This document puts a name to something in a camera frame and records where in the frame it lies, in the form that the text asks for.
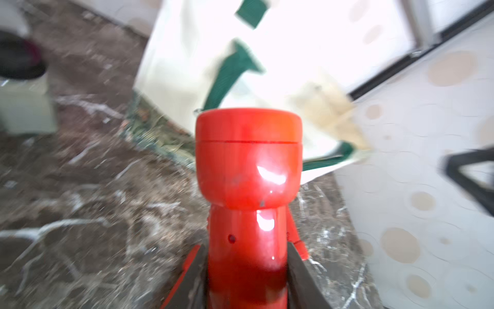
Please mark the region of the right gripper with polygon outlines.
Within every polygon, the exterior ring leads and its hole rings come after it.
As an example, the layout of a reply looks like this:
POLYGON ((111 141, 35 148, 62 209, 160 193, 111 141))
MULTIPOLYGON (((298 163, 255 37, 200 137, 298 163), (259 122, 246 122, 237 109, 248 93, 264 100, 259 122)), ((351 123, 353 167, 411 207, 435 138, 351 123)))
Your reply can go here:
POLYGON ((444 156, 444 174, 493 216, 493 146, 444 156))

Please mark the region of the red flashlight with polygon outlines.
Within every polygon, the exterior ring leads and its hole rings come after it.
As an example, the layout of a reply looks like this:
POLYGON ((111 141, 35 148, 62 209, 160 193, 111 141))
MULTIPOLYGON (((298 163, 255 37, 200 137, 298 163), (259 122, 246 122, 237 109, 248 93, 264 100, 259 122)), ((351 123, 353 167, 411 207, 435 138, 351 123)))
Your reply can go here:
POLYGON ((212 109, 196 121, 208 216, 208 307, 288 306, 288 206, 302 174, 302 121, 276 109, 212 109))

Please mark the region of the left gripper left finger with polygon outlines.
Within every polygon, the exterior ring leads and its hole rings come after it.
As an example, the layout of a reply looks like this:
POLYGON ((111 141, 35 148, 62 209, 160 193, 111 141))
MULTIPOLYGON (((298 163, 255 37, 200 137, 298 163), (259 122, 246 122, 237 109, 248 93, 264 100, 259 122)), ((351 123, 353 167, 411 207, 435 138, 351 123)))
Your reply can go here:
POLYGON ((180 277, 160 309, 207 308, 207 253, 205 245, 195 245, 187 255, 180 277))

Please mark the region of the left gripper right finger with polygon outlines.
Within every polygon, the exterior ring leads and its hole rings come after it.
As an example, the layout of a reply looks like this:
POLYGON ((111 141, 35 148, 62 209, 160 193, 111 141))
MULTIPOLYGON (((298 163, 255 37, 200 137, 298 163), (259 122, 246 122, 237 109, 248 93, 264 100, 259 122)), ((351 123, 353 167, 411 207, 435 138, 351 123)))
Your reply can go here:
POLYGON ((288 308, 331 309, 293 243, 287 244, 288 308))

